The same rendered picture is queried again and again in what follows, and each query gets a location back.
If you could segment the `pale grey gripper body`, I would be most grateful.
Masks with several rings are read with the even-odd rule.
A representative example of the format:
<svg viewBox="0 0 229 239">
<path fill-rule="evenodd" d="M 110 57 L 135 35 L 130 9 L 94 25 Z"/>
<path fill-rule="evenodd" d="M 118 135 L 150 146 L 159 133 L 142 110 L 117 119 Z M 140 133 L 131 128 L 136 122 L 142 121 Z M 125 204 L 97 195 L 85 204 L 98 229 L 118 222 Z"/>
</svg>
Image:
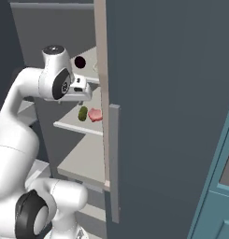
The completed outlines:
<svg viewBox="0 0 229 239">
<path fill-rule="evenodd" d="M 85 89 L 71 87 L 67 94 L 61 98 L 62 102 L 80 102 L 80 101 L 91 101 L 93 92 L 89 85 Z"/>
</svg>

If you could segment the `green cucumber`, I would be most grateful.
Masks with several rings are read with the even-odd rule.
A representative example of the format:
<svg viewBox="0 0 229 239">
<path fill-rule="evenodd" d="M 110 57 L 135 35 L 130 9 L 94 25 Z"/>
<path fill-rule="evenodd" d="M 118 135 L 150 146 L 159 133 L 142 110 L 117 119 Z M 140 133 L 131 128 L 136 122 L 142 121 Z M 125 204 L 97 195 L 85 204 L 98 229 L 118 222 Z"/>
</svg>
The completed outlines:
<svg viewBox="0 0 229 239">
<path fill-rule="evenodd" d="M 88 108 L 86 106 L 82 106 L 79 110 L 79 120 L 85 121 L 87 119 Z"/>
</svg>

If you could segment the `pink steak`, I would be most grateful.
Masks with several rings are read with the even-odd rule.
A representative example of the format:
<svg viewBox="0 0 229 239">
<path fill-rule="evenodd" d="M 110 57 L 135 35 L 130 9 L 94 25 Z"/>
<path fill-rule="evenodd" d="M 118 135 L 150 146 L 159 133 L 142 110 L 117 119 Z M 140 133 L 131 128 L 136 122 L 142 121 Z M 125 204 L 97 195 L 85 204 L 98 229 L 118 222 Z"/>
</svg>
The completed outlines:
<svg viewBox="0 0 229 239">
<path fill-rule="evenodd" d="M 95 108 L 92 108 L 89 112 L 88 112 L 88 116 L 90 118 L 90 120 L 92 122 L 95 122 L 95 121 L 100 121 L 103 119 L 103 116 L 102 116 L 102 111 L 100 109 L 95 109 Z"/>
</svg>

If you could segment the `grey freezer rack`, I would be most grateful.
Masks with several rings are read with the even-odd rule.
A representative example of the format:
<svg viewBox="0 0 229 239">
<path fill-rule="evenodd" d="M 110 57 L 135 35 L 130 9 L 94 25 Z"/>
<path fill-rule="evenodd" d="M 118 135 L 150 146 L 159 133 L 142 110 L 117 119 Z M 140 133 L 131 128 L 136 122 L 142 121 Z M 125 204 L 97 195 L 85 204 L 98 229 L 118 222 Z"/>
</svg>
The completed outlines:
<svg viewBox="0 0 229 239">
<path fill-rule="evenodd" d="M 99 76 L 98 72 L 93 71 L 93 65 L 97 63 L 96 47 L 88 49 L 80 54 L 86 61 L 84 68 L 79 69 L 75 66 L 75 57 L 71 59 L 72 71 L 75 76 L 84 76 L 88 82 L 98 84 Z"/>
<path fill-rule="evenodd" d="M 93 98 L 91 101 L 84 102 L 84 106 L 88 109 L 100 109 L 101 108 L 101 89 L 97 87 L 93 91 Z M 103 125 L 101 121 L 92 122 L 90 119 L 80 121 L 78 119 L 80 105 L 74 106 L 68 113 L 66 113 L 61 119 L 53 123 L 54 127 L 83 133 L 83 134 L 103 134 Z"/>
<path fill-rule="evenodd" d="M 58 173 L 108 190 L 105 179 L 103 137 L 86 134 L 59 164 Z"/>
</svg>

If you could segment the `dark grey freezer body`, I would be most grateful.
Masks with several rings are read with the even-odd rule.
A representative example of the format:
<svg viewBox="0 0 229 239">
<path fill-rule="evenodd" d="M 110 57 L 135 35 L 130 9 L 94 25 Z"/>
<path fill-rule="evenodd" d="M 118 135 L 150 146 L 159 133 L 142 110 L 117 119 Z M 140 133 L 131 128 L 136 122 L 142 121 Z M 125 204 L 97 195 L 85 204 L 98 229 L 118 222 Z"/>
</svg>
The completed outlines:
<svg viewBox="0 0 229 239">
<path fill-rule="evenodd" d="M 76 58 L 82 52 L 96 47 L 94 6 L 91 3 L 83 1 L 53 5 L 50 3 L 17 2 L 11 5 L 11 9 L 23 58 L 27 65 L 41 67 L 43 65 L 41 50 L 50 44 L 64 46 L 71 58 Z M 92 91 L 97 87 L 101 89 L 100 83 L 88 83 L 91 85 Z M 56 178 L 80 182 L 88 188 L 88 203 L 77 212 L 78 221 L 89 233 L 90 239 L 107 239 L 106 190 L 62 176 L 57 170 L 59 164 L 86 134 L 54 127 L 53 123 L 60 120 L 78 103 L 48 103 L 36 99 L 35 104 L 52 175 Z M 107 183 L 106 154 L 107 150 L 104 148 Z"/>
</svg>

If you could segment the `dark grey freezer door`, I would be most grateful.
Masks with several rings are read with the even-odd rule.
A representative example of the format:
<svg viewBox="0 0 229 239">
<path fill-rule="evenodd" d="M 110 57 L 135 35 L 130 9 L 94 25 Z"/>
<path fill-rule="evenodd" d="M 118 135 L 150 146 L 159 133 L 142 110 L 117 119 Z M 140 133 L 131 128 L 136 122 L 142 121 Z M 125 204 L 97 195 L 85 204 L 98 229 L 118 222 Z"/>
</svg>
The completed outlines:
<svg viewBox="0 0 229 239">
<path fill-rule="evenodd" d="M 187 239 L 229 110 L 229 0 L 94 0 L 121 108 L 108 239 Z"/>
</svg>

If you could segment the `teal cabinet unit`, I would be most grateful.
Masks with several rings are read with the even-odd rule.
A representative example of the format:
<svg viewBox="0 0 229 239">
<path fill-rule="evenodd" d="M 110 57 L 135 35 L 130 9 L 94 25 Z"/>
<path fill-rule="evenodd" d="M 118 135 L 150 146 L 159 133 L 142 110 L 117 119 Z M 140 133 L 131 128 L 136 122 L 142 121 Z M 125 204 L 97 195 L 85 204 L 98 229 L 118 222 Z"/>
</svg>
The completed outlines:
<svg viewBox="0 0 229 239">
<path fill-rule="evenodd" d="M 229 110 L 187 239 L 229 239 Z"/>
</svg>

